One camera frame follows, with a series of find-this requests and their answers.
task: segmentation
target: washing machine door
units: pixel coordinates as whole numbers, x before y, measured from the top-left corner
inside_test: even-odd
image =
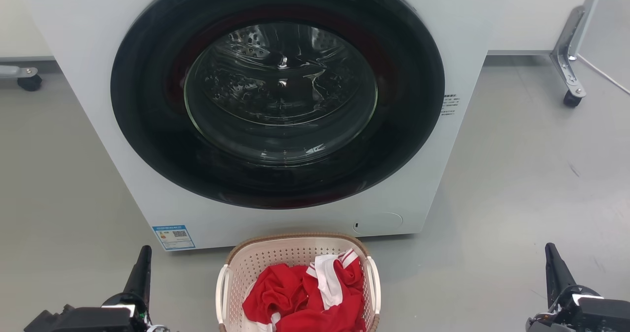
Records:
[[[111,91],[129,144],[167,179],[290,209],[409,161],[439,117],[444,72],[402,0],[155,0],[120,46]]]

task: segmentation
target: perforated basket wall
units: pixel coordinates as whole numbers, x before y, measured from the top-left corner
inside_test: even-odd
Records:
[[[378,326],[378,314],[374,312],[375,283],[368,271],[369,256],[365,246],[356,238],[343,234],[295,234],[268,236],[246,241],[235,247],[227,258],[227,275],[223,286],[222,331],[242,332],[243,301],[259,274],[268,266],[286,263],[290,266],[308,265],[322,254],[339,254],[354,249],[361,260],[364,273],[365,307],[363,318],[366,332],[374,332]]]

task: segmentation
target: black round door frame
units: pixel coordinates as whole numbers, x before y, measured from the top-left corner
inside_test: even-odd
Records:
[[[198,49],[261,21],[335,32],[378,78],[378,108],[367,128],[321,161],[274,168],[236,160],[205,141],[182,112],[178,88]],[[444,72],[435,42],[403,0],[156,0],[121,44],[111,91],[124,136],[167,179],[232,205],[295,209],[349,197],[404,166],[437,123]]]

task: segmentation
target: caster wheel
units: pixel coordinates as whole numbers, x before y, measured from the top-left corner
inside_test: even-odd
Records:
[[[567,93],[565,94],[564,104],[569,107],[576,107],[577,105],[580,105],[581,100],[582,97],[575,97],[573,96],[573,94],[571,94],[570,91],[567,91]]]
[[[27,91],[37,91],[41,86],[41,77],[39,75],[22,77],[18,79],[18,85]]]

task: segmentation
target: washing machine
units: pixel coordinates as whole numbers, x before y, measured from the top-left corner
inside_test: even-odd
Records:
[[[419,233],[506,3],[25,1],[166,250]]]

